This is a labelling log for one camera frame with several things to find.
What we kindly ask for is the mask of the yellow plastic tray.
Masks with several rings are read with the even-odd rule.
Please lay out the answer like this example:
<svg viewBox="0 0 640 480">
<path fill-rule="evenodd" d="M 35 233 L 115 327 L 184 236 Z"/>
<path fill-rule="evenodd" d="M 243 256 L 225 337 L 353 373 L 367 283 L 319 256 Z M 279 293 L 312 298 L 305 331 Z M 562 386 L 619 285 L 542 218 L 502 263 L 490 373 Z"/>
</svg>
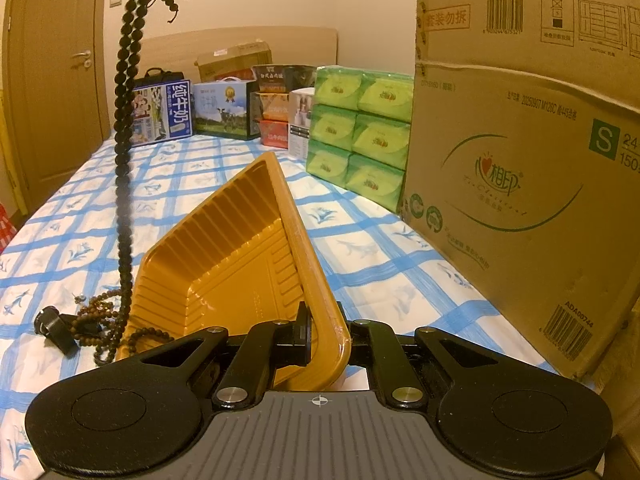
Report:
<svg viewBox="0 0 640 480">
<path fill-rule="evenodd" d="M 143 256 L 125 330 L 180 338 L 209 326 L 243 335 L 311 313 L 311 360 L 277 371 L 277 388 L 323 390 L 348 362 L 350 336 L 276 154 L 265 152 L 209 195 Z"/>
</svg>

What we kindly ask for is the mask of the black smart band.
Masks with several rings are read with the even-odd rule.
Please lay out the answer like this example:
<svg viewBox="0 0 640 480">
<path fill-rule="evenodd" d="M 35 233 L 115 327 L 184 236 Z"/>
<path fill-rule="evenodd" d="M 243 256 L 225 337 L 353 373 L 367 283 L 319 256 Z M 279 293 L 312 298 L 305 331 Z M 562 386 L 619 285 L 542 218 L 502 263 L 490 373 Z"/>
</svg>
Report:
<svg viewBox="0 0 640 480">
<path fill-rule="evenodd" d="M 56 307 L 44 307 L 34 319 L 34 331 L 52 342 L 64 356 L 73 356 L 78 344 L 72 334 L 72 324 L 77 316 L 61 313 Z"/>
</svg>

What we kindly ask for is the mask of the green tissue pack bundle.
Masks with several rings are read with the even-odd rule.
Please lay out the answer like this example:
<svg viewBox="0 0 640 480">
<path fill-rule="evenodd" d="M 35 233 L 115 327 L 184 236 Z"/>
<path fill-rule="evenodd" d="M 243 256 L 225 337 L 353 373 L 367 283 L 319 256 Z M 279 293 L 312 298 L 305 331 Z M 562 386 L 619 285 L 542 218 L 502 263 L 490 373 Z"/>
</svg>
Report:
<svg viewBox="0 0 640 480">
<path fill-rule="evenodd" d="M 412 104 L 409 75 L 337 65 L 318 68 L 308 174 L 398 211 Z"/>
</svg>

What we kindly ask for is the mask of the large cardboard box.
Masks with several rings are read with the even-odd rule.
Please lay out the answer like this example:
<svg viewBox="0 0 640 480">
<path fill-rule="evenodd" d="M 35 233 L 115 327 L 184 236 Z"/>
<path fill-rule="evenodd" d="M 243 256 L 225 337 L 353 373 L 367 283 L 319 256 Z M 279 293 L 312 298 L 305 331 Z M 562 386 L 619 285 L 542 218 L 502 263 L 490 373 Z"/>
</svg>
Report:
<svg viewBox="0 0 640 480">
<path fill-rule="evenodd" d="M 591 372 L 639 295 L 639 0 L 416 0 L 404 217 Z"/>
</svg>

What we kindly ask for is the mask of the white product box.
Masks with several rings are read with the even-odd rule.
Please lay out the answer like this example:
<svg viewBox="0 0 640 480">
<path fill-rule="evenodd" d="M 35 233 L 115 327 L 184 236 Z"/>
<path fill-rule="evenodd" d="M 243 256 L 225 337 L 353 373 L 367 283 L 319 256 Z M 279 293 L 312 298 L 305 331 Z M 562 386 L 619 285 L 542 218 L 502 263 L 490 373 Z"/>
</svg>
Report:
<svg viewBox="0 0 640 480">
<path fill-rule="evenodd" d="M 293 90 L 288 95 L 288 152 L 301 160 L 308 155 L 314 87 Z"/>
</svg>

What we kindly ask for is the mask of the cow picture milk box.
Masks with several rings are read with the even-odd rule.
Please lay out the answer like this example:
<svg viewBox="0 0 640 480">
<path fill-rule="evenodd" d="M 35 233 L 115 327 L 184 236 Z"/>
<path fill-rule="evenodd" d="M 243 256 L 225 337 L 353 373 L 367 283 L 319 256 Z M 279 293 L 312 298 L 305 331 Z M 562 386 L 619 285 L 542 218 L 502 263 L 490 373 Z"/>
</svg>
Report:
<svg viewBox="0 0 640 480">
<path fill-rule="evenodd" d="M 252 125 L 250 95 L 256 80 L 228 77 L 192 86 L 194 132 L 206 136 L 252 140 L 258 137 Z"/>
</svg>

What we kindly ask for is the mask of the blue milk carton box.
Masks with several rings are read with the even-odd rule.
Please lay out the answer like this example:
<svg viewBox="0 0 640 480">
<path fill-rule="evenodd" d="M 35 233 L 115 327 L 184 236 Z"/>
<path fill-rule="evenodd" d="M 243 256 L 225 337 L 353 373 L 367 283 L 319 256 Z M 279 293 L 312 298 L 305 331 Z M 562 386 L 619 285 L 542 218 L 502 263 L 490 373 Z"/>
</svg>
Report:
<svg viewBox="0 0 640 480">
<path fill-rule="evenodd" d="M 133 146 L 188 138 L 192 134 L 190 80 L 148 84 L 134 90 Z"/>
</svg>

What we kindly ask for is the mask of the stacked dark snack boxes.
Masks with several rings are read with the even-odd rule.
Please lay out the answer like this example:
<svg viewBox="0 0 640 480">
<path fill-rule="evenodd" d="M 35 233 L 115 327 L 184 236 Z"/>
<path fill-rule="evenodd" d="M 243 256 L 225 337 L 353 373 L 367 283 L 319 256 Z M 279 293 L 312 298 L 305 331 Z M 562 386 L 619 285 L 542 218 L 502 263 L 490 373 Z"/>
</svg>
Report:
<svg viewBox="0 0 640 480">
<path fill-rule="evenodd" d="M 304 64 L 259 64 L 252 67 L 250 134 L 268 148 L 288 148 L 290 94 L 312 88 L 316 68 Z"/>
</svg>

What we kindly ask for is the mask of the red white checkered cloth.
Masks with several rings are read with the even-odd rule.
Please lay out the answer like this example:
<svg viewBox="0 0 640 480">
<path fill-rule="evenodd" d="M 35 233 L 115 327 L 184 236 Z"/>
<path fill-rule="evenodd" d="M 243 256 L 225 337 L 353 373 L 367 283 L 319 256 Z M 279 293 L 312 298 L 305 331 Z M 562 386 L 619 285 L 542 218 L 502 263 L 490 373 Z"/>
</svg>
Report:
<svg viewBox="0 0 640 480">
<path fill-rule="evenodd" d="M 3 252 L 14 239 L 17 229 L 11 222 L 6 208 L 0 204 L 0 252 Z"/>
</svg>

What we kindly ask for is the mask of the black bag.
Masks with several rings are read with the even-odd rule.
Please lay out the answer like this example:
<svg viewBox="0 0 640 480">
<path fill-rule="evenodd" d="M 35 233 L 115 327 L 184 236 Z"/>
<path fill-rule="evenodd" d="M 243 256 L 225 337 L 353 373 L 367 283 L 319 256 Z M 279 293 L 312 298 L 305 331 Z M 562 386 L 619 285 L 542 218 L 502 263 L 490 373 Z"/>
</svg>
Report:
<svg viewBox="0 0 640 480">
<path fill-rule="evenodd" d="M 139 80 L 138 85 L 143 86 L 155 86 L 156 84 L 164 84 L 165 82 L 173 82 L 184 79 L 183 72 L 173 72 L 172 70 L 163 70 L 160 67 L 151 67 Z"/>
</svg>

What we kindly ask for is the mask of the small brown cardboard box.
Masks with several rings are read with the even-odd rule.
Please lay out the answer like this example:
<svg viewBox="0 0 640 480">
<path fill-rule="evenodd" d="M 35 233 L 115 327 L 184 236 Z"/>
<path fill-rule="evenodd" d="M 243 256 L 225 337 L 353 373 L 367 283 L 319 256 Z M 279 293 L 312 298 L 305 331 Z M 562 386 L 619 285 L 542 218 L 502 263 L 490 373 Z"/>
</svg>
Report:
<svg viewBox="0 0 640 480">
<path fill-rule="evenodd" d="M 194 65 L 201 82 L 211 82 L 227 78 L 254 80 L 253 68 L 271 62 L 270 47 L 265 41 L 257 40 L 199 55 Z"/>
</svg>

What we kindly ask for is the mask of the wooden door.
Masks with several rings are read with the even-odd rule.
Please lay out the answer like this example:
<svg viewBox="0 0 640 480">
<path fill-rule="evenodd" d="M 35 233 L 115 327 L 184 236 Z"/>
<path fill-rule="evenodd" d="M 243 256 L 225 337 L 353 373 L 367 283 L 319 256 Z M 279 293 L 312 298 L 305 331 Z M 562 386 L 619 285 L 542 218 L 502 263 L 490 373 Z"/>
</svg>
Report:
<svg viewBox="0 0 640 480">
<path fill-rule="evenodd" d="M 16 182 L 42 206 L 110 134 L 104 0 L 6 0 L 4 109 Z"/>
</svg>

